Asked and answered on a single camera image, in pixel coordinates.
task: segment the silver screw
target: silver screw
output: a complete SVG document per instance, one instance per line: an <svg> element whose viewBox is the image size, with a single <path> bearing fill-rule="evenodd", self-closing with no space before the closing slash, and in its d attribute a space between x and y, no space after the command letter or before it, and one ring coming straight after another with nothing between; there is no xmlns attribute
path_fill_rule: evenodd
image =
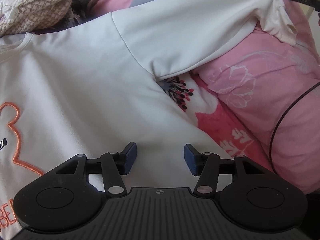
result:
<svg viewBox="0 0 320 240"><path fill-rule="evenodd" d="M109 193L115 195L124 192L124 188L120 186L113 186L108 189Z"/></svg>
<svg viewBox="0 0 320 240"><path fill-rule="evenodd" d="M208 194L208 193L212 192L212 187L200 186L197 188L197 191L201 194Z"/></svg>

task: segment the neckline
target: neckline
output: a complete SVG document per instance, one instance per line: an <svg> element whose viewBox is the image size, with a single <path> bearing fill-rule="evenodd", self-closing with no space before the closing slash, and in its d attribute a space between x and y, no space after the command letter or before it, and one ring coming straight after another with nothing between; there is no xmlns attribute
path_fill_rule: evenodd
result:
<svg viewBox="0 0 320 240"><path fill-rule="evenodd" d="M26 33L24 37L12 44L0 45L0 62L7 60L14 54L20 52L31 40L34 34Z"/></svg>

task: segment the houndstooth fabric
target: houndstooth fabric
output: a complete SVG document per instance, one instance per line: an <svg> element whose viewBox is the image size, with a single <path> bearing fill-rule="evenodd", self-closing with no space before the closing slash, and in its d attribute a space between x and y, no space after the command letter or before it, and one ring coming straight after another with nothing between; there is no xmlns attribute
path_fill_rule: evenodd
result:
<svg viewBox="0 0 320 240"><path fill-rule="evenodd" d="M55 25L72 0L0 0L0 36L31 32Z"/></svg>

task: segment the black device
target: black device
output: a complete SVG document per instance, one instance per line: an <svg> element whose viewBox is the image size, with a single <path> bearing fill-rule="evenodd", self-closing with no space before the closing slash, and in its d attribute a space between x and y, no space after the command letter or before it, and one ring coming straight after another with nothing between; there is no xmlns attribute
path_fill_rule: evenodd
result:
<svg viewBox="0 0 320 240"><path fill-rule="evenodd" d="M23 229L13 240L307 240L298 228L305 195L244 155L234 160L184 147L190 188L133 187L129 173L137 155L130 143L99 159L79 154L21 189L13 209ZM105 192L88 183L101 173ZM232 183L216 192L219 174Z"/></svg>

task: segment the white sweatshirt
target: white sweatshirt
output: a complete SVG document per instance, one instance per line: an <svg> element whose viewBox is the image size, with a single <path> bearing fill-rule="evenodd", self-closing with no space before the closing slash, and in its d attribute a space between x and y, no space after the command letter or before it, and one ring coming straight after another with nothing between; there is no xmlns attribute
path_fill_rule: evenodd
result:
<svg viewBox="0 0 320 240"><path fill-rule="evenodd" d="M20 226L15 194L76 154L138 146L128 188L190 187L183 147L230 158L156 84L226 53L260 19L295 42L282 0L156 0L0 45L0 236ZM103 190L101 178L91 182Z"/></svg>

